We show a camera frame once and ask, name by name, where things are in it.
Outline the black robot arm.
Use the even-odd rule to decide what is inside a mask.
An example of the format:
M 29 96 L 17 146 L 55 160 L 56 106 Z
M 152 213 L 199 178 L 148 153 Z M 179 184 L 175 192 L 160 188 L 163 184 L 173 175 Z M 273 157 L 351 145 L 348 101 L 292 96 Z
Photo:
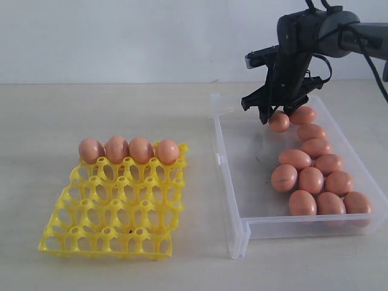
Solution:
M 241 100 L 243 110 L 257 107 L 259 119 L 267 124 L 277 108 L 291 115 L 306 104 L 309 93 L 321 89 L 329 78 L 311 76 L 312 58 L 327 61 L 351 52 L 364 56 L 384 97 L 387 96 L 372 58 L 387 59 L 387 24 L 361 22 L 356 14 L 340 5 L 322 2 L 324 10 L 312 1 L 306 10 L 284 15 L 277 23 L 278 44 L 246 55 L 246 67 L 267 67 L 262 87 Z

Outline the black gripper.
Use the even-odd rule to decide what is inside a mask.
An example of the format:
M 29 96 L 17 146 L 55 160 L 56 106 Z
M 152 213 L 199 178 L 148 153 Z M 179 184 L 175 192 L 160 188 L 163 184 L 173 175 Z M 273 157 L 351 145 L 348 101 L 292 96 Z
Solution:
M 290 55 L 278 50 L 269 86 L 264 84 L 241 99 L 244 110 L 259 108 L 259 120 L 267 124 L 277 106 L 290 109 L 300 106 L 301 99 L 314 89 L 323 86 L 320 77 L 307 78 L 308 66 L 313 58 L 311 52 L 297 52 Z

